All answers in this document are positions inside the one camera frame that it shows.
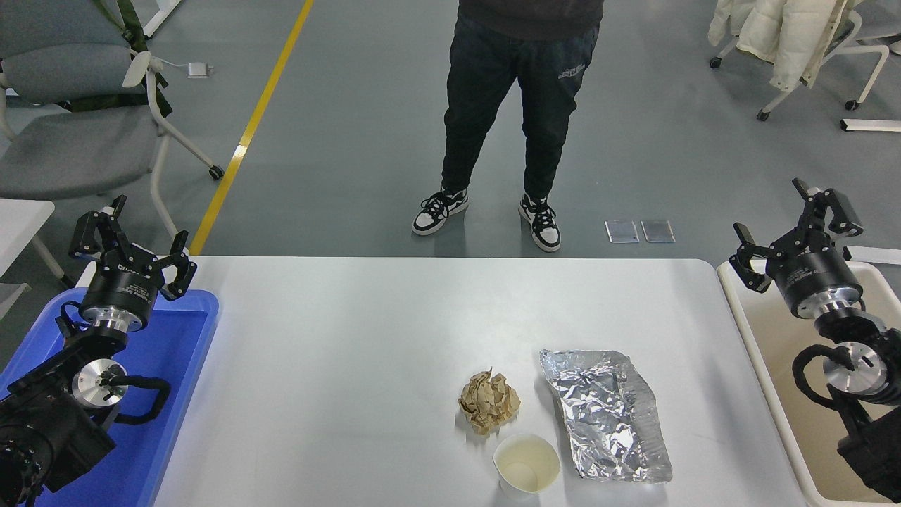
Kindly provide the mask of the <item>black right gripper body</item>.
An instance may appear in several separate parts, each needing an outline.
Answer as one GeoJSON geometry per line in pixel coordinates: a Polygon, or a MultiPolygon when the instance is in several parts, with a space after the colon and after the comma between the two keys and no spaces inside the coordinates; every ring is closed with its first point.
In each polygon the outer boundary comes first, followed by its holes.
{"type": "Polygon", "coordinates": [[[818,318],[828,305],[850,307],[862,298],[862,286],[830,234],[810,230],[797,239],[789,232],[771,247],[776,256],[770,278],[795,317],[818,318]]]}

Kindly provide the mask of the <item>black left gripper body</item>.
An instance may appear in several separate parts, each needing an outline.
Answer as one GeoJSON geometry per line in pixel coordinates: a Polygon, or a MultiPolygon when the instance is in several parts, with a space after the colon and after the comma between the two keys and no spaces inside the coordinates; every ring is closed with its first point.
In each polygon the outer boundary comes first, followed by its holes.
{"type": "Polygon", "coordinates": [[[102,254],[80,304],[80,317],[94,322],[112,308],[131,314],[129,325],[147,325],[162,286],[160,269],[146,270],[155,260],[157,256],[150,251],[133,251],[128,256],[119,251],[102,254]]]}

